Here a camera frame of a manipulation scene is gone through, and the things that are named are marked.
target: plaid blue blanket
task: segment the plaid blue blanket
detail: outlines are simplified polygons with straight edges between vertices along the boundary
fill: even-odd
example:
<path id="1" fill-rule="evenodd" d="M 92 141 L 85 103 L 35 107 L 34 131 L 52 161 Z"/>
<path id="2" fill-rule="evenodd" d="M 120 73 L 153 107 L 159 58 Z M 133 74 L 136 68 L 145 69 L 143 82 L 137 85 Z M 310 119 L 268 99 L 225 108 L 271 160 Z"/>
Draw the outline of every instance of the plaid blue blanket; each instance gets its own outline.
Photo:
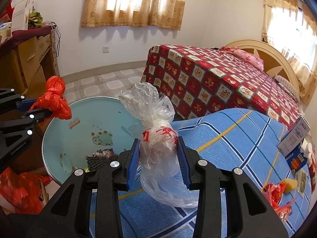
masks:
<path id="1" fill-rule="evenodd" d="M 276 145 L 286 133 L 284 126 L 265 115 L 247 109 L 226 109 L 201 118 L 173 122 L 172 126 L 183 137 L 186 146 L 216 167 L 232 170 L 240 167 L 262 189 L 267 183 L 278 183 L 284 178 L 294 179 L 289 166 Z M 119 192 L 122 229 L 125 238 L 191 238 L 197 209 L 163 205 L 143 191 L 139 181 L 129 192 Z M 225 193 L 222 195 L 222 237 L 226 237 Z M 307 174 L 306 192 L 284 194 L 280 205 L 297 198 L 293 214 L 286 221 L 289 236 L 293 235 L 308 215 L 311 187 Z M 90 227 L 95 237 L 95 202 L 93 195 Z"/>

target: wooden desk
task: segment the wooden desk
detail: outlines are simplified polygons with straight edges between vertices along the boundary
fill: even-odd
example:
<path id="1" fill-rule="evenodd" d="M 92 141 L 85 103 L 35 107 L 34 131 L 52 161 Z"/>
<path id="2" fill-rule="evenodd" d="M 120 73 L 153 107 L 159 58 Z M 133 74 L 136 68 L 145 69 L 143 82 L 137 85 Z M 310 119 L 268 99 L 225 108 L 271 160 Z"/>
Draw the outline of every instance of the wooden desk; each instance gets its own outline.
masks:
<path id="1" fill-rule="evenodd" d="M 16 94 L 37 98 L 45 92 L 46 81 L 59 76 L 55 33 L 33 37 L 0 56 L 0 87 L 13 88 Z M 21 113 L 11 111 L 0 115 L 0 121 L 18 119 Z M 16 173 L 43 167 L 42 137 L 50 121 L 34 130 L 33 144 L 11 165 Z"/>

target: floral curtain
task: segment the floral curtain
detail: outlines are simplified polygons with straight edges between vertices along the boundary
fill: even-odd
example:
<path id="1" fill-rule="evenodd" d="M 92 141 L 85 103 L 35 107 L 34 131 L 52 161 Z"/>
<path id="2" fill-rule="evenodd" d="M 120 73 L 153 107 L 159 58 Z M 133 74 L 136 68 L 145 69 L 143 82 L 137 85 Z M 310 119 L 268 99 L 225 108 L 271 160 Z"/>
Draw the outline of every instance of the floral curtain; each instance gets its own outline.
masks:
<path id="1" fill-rule="evenodd" d="M 86 0 L 81 26 L 157 26 L 180 30 L 186 0 Z"/>
<path id="2" fill-rule="evenodd" d="M 308 105 L 317 86 L 317 25 L 297 0 L 264 0 L 264 40 L 284 55 L 293 68 L 302 101 Z"/>

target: electrical socket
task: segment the electrical socket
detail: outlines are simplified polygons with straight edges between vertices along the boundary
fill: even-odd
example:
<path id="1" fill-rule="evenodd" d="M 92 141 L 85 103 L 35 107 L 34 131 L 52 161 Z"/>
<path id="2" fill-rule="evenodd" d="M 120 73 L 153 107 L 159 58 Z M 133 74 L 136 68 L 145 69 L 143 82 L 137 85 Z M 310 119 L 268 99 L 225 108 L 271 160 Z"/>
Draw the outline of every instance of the electrical socket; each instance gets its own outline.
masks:
<path id="1" fill-rule="evenodd" d="M 108 53 L 109 52 L 109 47 L 102 47 L 102 52 L 103 53 Z"/>

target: wooden headboard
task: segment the wooden headboard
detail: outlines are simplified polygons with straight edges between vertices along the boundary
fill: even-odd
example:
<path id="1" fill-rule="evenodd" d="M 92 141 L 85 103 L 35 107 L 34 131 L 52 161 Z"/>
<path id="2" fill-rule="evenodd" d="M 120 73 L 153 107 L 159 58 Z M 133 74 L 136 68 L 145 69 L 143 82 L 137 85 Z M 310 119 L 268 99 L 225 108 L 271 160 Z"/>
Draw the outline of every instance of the wooden headboard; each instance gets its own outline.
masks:
<path id="1" fill-rule="evenodd" d="M 264 72 L 272 78 L 275 77 L 275 74 L 283 76 L 299 92 L 295 72 L 286 58 L 274 47 L 253 39 L 235 41 L 226 45 L 226 47 L 238 47 L 241 50 L 260 57 L 264 61 Z"/>

